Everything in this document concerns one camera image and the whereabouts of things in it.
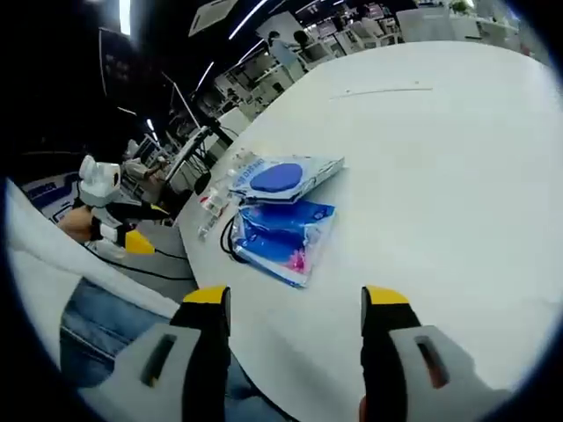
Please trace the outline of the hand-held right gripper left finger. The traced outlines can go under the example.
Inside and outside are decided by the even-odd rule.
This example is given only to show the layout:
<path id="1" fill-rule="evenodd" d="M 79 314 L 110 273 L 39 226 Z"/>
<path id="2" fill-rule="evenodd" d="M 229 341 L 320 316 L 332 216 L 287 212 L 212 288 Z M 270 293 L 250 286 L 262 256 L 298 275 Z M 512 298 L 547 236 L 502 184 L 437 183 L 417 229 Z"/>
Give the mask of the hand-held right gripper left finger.
<path id="1" fill-rule="evenodd" d="M 223 421 L 229 337 L 230 288 L 195 290 L 170 323 L 151 327 L 105 381 L 79 394 L 104 421 Z"/>

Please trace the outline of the person's left hand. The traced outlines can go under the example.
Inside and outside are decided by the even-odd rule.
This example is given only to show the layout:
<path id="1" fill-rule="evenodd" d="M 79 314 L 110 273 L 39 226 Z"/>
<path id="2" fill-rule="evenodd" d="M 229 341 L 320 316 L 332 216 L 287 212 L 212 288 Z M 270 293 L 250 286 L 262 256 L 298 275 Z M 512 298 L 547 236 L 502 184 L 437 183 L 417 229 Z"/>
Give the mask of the person's left hand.
<path id="1" fill-rule="evenodd" d="M 57 223 L 57 227 L 81 244 L 88 242 L 92 235 L 91 210 L 87 206 L 73 208 Z"/>

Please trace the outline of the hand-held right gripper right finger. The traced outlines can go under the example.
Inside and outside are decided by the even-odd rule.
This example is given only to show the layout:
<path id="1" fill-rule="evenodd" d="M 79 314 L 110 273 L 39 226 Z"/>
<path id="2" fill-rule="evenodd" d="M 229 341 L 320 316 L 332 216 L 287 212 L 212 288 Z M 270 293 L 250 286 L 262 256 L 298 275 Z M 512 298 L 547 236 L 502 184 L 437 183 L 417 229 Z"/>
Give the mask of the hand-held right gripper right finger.
<path id="1" fill-rule="evenodd" d="M 401 293 L 362 287 L 361 365 L 368 421 L 480 421 L 508 401 L 473 358 Z"/>

